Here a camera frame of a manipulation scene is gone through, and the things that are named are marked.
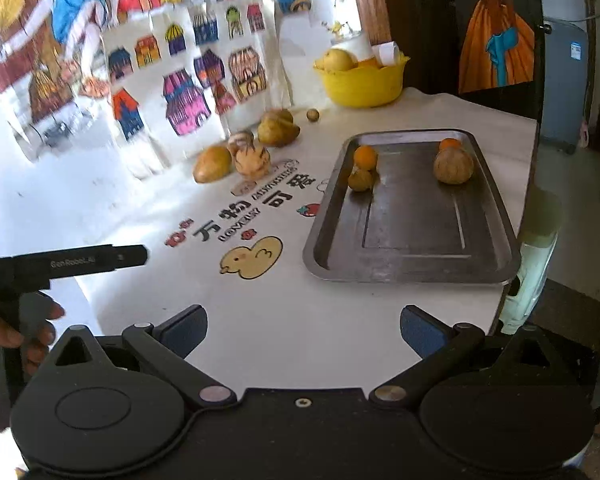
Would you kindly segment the white cup in bowl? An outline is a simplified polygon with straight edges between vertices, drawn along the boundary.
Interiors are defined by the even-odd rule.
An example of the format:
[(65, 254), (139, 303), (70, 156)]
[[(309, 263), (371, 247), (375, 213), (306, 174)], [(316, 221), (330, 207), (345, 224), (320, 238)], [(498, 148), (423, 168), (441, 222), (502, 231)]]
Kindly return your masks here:
[(334, 44), (334, 48), (348, 52), (355, 63), (366, 62), (375, 58), (372, 45), (365, 32), (355, 32), (338, 40)]

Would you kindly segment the orange dress painting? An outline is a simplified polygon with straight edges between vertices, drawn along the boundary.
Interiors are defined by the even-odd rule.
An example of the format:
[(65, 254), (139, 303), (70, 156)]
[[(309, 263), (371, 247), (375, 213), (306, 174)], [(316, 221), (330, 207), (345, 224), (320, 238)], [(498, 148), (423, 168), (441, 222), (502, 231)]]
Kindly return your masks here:
[(533, 75), (534, 32), (514, 0), (478, 0), (460, 52), (458, 91), (524, 84)]

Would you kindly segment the orange in bowl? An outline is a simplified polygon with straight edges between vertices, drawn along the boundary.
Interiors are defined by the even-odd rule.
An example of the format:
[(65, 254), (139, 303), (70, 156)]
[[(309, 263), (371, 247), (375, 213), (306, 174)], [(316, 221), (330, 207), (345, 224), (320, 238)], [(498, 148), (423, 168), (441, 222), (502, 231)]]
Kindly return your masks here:
[(377, 58), (368, 58), (367, 60), (358, 61), (358, 67), (372, 68), (378, 70), (382, 65), (377, 61)]

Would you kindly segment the yellow pear in bowl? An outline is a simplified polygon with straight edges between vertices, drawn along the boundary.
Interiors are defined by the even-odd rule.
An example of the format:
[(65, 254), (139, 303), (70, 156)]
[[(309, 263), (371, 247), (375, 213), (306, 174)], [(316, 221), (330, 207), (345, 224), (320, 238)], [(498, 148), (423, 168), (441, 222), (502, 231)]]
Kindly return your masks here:
[(321, 66), (323, 70), (328, 72), (346, 72), (347, 70), (353, 70), (358, 66), (358, 63), (348, 51), (333, 48), (323, 55)]

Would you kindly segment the green plastic stool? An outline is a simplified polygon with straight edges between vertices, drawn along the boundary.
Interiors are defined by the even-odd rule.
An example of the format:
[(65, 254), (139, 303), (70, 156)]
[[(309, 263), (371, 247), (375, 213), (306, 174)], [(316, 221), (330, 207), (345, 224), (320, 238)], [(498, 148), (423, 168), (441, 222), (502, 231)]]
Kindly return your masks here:
[(538, 303), (561, 227), (559, 198), (532, 185), (519, 232), (521, 264), (500, 315), (503, 334), (516, 333)]

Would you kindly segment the brown kiwi fruit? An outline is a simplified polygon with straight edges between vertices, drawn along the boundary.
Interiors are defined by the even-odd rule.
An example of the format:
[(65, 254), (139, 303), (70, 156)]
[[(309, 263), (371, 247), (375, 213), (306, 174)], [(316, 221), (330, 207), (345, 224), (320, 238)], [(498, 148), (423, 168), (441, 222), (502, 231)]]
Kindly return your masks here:
[(261, 122), (265, 120), (283, 120), (284, 122), (294, 122), (294, 115), (286, 108), (276, 108), (276, 110), (267, 110), (261, 117)]

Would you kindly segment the yellow mango fruit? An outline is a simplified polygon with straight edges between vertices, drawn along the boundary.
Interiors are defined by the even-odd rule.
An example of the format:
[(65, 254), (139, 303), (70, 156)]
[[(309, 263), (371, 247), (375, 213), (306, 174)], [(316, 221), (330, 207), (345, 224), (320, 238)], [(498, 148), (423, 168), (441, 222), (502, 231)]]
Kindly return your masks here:
[(224, 145), (206, 148), (196, 160), (193, 176), (197, 183), (221, 180), (232, 171), (232, 155)]

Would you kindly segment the white printed tablecloth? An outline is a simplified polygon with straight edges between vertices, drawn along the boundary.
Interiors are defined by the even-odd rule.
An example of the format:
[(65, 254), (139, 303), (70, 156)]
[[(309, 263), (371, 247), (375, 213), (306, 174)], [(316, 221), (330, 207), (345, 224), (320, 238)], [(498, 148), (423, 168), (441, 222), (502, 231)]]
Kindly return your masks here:
[(332, 108), (305, 124), (286, 149), (296, 170), (275, 175), (272, 190), (252, 203), (256, 216), (245, 226), (222, 220), (201, 233), (230, 202), (233, 178), (197, 184), (188, 171), (174, 169), (130, 186), (126, 196), (134, 208), (112, 240), (146, 246), (147, 262), (55, 283), (50, 318), (26, 353), (27, 370), (36, 370), (69, 325), (113, 335), (135, 323), (160, 324), (193, 304), (206, 309), (209, 331), (190, 360), (238, 392), (374, 388), (417, 361), (400, 335), (408, 304), (446, 324), (490, 330), (501, 286), (338, 283), (316, 278), (304, 265), (313, 219), (301, 208), (323, 198), (343, 142), (358, 133), (405, 129), (470, 132), (510, 221), (521, 220), (534, 120), (415, 89), (385, 107)]

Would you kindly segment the boy drawing poster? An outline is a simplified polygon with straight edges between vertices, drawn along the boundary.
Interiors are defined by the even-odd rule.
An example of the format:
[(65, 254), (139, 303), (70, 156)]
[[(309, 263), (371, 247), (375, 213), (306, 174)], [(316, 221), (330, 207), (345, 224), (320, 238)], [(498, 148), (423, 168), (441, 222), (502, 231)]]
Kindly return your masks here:
[(23, 127), (89, 112), (110, 92), (102, 34), (193, 0), (0, 0), (0, 95)]

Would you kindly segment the round brown melon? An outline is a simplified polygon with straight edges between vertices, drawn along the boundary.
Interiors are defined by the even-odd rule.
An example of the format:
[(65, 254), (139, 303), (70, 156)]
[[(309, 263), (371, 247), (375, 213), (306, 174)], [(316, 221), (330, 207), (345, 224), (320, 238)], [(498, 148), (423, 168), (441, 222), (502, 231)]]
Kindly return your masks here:
[(434, 176), (444, 184), (464, 184), (473, 174), (474, 160), (462, 148), (445, 148), (434, 159)]

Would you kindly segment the large striped melon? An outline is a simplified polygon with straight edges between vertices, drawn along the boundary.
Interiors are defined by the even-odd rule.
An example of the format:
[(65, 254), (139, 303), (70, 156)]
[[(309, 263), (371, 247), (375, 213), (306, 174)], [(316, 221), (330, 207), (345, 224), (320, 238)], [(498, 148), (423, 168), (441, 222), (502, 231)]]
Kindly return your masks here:
[(245, 145), (235, 153), (234, 165), (238, 174), (257, 180), (270, 171), (271, 155), (264, 146)]

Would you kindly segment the small brown nut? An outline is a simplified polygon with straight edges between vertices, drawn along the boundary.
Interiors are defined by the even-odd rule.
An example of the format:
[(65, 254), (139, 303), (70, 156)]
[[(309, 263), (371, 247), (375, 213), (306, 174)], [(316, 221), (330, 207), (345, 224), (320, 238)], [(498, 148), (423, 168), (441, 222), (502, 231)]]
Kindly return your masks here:
[(320, 112), (315, 108), (310, 108), (306, 111), (306, 118), (308, 118), (310, 122), (317, 122), (320, 119)]

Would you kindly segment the houses drawing poster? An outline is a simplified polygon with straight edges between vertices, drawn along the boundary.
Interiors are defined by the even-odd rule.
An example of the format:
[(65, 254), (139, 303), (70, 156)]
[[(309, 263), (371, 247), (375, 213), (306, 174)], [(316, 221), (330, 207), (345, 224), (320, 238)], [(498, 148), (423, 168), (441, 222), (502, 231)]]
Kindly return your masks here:
[(110, 28), (102, 41), (114, 144), (139, 179), (290, 107), (274, 0), (174, 6)]

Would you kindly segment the white paper roll in bowl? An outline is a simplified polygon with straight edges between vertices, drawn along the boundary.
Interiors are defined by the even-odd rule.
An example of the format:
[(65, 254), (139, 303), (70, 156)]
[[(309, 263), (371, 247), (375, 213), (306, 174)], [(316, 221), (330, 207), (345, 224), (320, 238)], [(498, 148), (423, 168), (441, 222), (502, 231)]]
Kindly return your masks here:
[(395, 66), (400, 62), (401, 51), (394, 41), (375, 44), (372, 47), (377, 63), (382, 66)]

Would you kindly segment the small brown round fruit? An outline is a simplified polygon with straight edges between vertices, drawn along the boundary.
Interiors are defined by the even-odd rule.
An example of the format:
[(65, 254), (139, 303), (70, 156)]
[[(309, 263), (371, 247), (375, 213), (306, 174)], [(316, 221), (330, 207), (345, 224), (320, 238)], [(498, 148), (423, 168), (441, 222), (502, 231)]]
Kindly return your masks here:
[(352, 192), (363, 193), (374, 186), (374, 175), (364, 169), (355, 169), (348, 177), (348, 187)]

